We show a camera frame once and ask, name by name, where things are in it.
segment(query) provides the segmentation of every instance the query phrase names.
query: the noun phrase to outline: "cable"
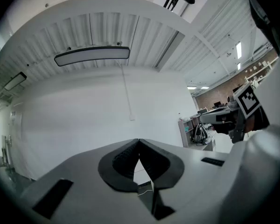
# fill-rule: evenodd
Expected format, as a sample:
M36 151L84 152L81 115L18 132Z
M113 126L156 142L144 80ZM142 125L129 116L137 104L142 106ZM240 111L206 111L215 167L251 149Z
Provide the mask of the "cable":
M138 194L138 196L141 196L141 195L143 195L143 194L145 194L146 192L149 192L149 191L153 191L153 190L146 190L144 193Z

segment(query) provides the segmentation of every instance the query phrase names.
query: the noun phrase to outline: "black slot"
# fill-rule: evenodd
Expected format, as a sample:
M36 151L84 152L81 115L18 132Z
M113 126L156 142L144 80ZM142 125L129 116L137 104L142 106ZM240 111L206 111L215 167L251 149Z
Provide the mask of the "black slot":
M34 206L33 210L50 219L72 185L72 181L60 179Z
M211 159L211 158L203 158L201 160L202 162L210 163L212 165L220 166L222 167L224 164L224 161L218 160L218 159Z

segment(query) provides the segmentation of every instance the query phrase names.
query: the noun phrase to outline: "linear light fixture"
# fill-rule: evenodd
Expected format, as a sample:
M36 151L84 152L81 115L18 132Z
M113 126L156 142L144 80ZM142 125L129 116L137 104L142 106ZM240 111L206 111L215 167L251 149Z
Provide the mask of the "linear light fixture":
M15 86L17 86L18 84L22 83L24 80L27 79L27 76L23 73L20 72L19 74L17 74L15 77L13 77L5 86L4 88L7 91L10 91L12 88L14 88Z
M242 44L239 42L237 45L238 59L242 57Z
M128 59L129 56L129 47L105 46L71 50L57 55L54 60L58 66L64 66L91 60Z

